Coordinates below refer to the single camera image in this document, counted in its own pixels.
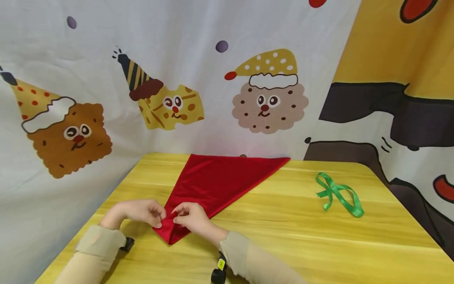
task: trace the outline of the printed cloth backdrop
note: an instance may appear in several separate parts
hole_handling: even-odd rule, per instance
[[[38,278],[146,153],[303,159],[359,5],[2,1],[0,283]]]
[[[452,259],[453,30],[451,0],[363,1],[305,157],[369,166]]]

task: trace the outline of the wooden tabletop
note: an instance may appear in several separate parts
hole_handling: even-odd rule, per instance
[[[49,284],[74,253],[92,224],[115,203],[155,198],[164,205],[188,155],[148,154],[77,233],[38,279]],[[352,187],[365,215],[355,218],[335,199],[329,211],[323,188],[326,172]],[[344,195],[351,202],[348,194]],[[288,162],[274,175],[213,219],[236,230],[293,267],[309,284],[445,284],[454,281],[454,263],[367,167],[355,163]],[[121,229],[135,239],[120,252],[103,283],[210,283],[218,252],[190,234],[168,246],[146,224],[126,220]],[[227,283],[246,283],[230,274]]]

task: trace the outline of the purple dot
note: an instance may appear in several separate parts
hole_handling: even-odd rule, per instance
[[[228,43],[225,40],[221,40],[220,42],[217,43],[216,45],[216,50],[218,52],[226,52],[228,49]]]
[[[75,29],[77,26],[76,20],[74,20],[74,18],[71,16],[66,18],[66,23],[68,23],[68,27],[70,27],[71,29]]]

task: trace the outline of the green satin ribbon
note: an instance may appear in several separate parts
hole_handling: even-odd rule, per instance
[[[324,178],[328,185],[321,181],[319,177]],[[317,196],[320,198],[328,196],[328,198],[330,199],[330,201],[327,204],[323,205],[323,208],[325,210],[328,210],[331,207],[331,204],[333,204],[334,194],[337,197],[337,199],[342,203],[342,205],[345,207],[345,209],[347,209],[348,212],[350,212],[353,216],[359,218],[362,215],[364,215],[364,210],[361,207],[360,199],[350,186],[344,184],[335,184],[333,179],[325,173],[318,173],[318,175],[315,177],[315,180],[319,185],[323,186],[326,189],[324,191],[317,193]],[[344,189],[347,189],[350,195],[352,196],[353,205],[348,203],[347,200],[345,200],[345,198],[339,192]]]

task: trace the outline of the red velvet triangle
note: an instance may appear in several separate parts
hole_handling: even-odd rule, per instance
[[[189,230],[173,223],[172,210],[182,202],[197,202],[214,217],[285,165],[290,158],[243,158],[192,154],[181,171],[164,208],[167,218],[156,233],[174,244]]]

